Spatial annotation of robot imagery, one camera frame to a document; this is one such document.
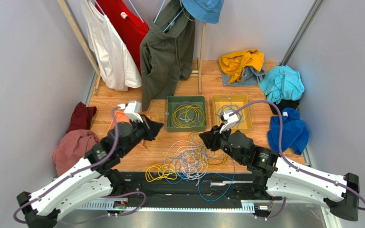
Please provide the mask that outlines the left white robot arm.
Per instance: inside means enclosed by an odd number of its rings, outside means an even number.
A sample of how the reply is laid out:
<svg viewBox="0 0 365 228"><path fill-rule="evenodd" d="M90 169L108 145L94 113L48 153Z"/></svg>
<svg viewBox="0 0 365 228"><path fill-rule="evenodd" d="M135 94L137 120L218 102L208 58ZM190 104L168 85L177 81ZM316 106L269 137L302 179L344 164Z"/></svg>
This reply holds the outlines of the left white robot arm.
<svg viewBox="0 0 365 228"><path fill-rule="evenodd" d="M38 191L20 193L13 218L29 228L53 228L92 200L125 197L125 180L114 167L141 141L155 140L164 126L144 114L140 117L138 121L115 122L107 136L67 172Z"/></svg>

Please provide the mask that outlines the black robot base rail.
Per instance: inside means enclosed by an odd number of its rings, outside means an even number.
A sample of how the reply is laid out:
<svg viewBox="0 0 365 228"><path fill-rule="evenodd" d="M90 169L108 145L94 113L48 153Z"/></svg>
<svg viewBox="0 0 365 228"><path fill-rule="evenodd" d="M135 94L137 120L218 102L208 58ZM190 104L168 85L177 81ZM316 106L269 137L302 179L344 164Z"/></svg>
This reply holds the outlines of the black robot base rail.
<svg viewBox="0 0 365 228"><path fill-rule="evenodd" d="M122 198L95 198L75 205L75 195L59 204L75 209L103 210L109 213L141 211L244 213L260 217L276 215L282 197L255 194L254 176L250 173L210 173L199 182L189 180L157 180L148 182L143 172L122 172L125 180L118 194Z"/></svg>

